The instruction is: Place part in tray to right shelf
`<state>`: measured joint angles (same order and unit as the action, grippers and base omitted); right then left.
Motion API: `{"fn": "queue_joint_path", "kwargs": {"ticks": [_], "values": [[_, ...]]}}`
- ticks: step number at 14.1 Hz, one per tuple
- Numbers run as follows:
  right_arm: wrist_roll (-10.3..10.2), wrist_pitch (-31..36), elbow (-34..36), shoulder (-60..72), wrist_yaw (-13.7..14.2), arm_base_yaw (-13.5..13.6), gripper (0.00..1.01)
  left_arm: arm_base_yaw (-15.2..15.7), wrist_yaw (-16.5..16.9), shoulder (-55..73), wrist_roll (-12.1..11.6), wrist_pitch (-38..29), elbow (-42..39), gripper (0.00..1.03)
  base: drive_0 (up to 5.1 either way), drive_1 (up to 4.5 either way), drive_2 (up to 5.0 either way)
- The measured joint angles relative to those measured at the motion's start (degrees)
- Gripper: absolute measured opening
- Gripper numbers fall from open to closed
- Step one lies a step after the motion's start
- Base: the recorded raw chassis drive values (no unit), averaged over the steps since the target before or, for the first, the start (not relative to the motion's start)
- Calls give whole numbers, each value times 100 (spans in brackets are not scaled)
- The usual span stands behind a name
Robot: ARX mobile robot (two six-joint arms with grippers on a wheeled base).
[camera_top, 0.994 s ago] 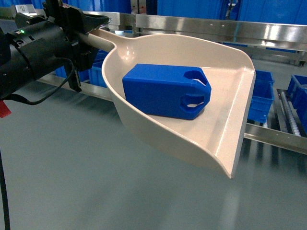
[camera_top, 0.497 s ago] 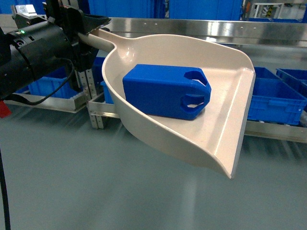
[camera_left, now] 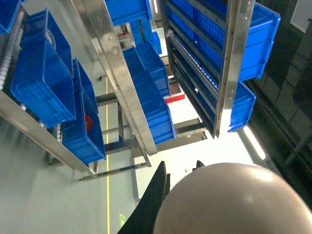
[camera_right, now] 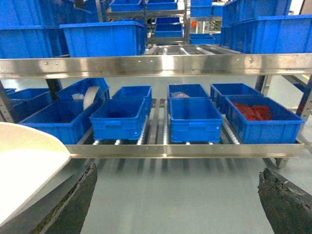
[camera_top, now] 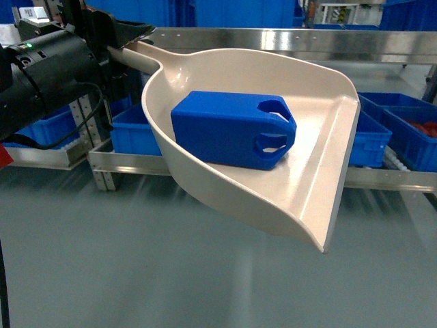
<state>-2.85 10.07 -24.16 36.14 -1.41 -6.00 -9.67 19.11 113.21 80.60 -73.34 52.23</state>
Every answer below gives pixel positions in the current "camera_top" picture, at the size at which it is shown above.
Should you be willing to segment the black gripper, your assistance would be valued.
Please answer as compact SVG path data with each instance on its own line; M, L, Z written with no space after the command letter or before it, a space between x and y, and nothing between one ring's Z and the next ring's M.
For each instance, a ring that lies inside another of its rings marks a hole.
M120 49L154 33L156 26L149 23L120 20L112 13L87 5L85 1L62 1L61 17L65 25L87 43L100 65L101 88L109 102L127 97L129 93L127 66L111 59L109 47ZM90 107L94 111L90 123L99 132L111 132L112 113L105 96L90 93Z

